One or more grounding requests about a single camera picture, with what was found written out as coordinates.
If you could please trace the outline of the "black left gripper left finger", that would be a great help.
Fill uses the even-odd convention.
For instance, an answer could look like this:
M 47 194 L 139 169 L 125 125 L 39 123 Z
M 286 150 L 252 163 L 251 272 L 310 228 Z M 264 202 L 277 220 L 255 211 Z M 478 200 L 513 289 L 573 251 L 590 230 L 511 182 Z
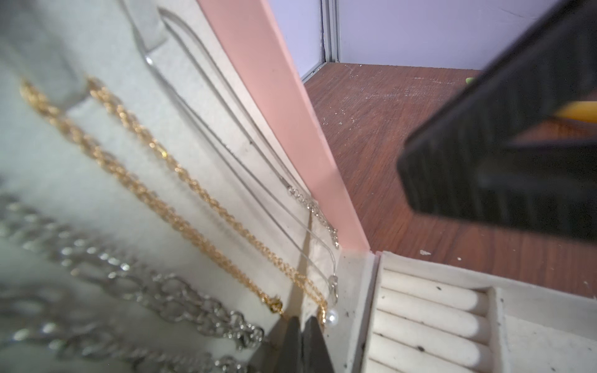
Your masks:
M 303 335 L 300 321 L 295 316 L 289 320 L 274 373 L 301 373 L 303 371 L 302 349 Z

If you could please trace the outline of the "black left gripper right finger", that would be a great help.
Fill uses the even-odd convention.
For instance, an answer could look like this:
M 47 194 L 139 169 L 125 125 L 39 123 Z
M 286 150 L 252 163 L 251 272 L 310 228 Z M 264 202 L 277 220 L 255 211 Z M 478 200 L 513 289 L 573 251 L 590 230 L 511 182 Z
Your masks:
M 303 330 L 303 372 L 334 373 L 331 356 L 316 317 L 308 319 Z

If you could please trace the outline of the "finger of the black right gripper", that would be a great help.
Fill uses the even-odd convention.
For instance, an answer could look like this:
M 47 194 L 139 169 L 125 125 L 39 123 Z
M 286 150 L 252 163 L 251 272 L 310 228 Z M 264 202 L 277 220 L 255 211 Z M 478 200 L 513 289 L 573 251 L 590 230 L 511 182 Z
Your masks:
M 596 4 L 561 1 L 407 138 L 396 169 L 409 205 L 595 240 L 595 139 L 514 143 L 595 87 Z

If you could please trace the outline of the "pink jewelry box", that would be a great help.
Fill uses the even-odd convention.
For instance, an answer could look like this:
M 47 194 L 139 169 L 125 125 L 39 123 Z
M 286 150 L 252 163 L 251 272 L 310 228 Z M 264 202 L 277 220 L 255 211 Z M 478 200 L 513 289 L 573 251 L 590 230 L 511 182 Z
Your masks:
M 194 1 L 2 2 L 1 370 L 596 370 L 594 301 L 372 253 L 298 111 L 306 171 Z

